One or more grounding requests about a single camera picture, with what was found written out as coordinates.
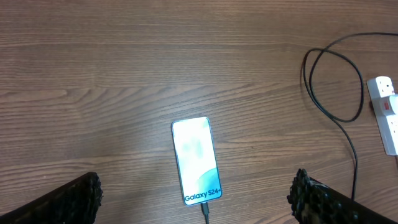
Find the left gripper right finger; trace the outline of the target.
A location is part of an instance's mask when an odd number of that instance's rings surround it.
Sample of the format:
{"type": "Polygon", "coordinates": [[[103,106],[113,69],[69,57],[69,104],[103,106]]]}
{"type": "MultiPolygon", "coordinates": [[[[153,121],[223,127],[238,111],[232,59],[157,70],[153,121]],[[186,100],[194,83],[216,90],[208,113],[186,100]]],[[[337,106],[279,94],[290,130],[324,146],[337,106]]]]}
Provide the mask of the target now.
{"type": "Polygon", "coordinates": [[[292,215],[303,224],[397,224],[299,169],[287,196],[292,215]]]}

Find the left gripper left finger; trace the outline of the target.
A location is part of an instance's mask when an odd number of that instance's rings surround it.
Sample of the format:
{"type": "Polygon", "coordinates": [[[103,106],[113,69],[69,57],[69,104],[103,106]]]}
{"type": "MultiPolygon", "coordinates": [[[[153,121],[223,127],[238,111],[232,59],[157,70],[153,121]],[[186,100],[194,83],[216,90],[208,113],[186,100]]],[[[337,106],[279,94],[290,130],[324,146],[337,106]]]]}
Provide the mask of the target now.
{"type": "Polygon", "coordinates": [[[88,172],[1,215],[1,224],[93,224],[102,197],[100,178],[88,172]]]}

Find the Samsung Galaxy smartphone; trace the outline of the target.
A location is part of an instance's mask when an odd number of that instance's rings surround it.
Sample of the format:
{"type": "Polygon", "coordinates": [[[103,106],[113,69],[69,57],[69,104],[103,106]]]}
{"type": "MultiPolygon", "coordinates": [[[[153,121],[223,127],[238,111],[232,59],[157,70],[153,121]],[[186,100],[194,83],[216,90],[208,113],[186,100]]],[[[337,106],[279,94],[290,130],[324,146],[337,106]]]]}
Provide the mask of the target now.
{"type": "Polygon", "coordinates": [[[222,196],[210,120],[174,121],[171,125],[183,202],[186,206],[222,196]]]}

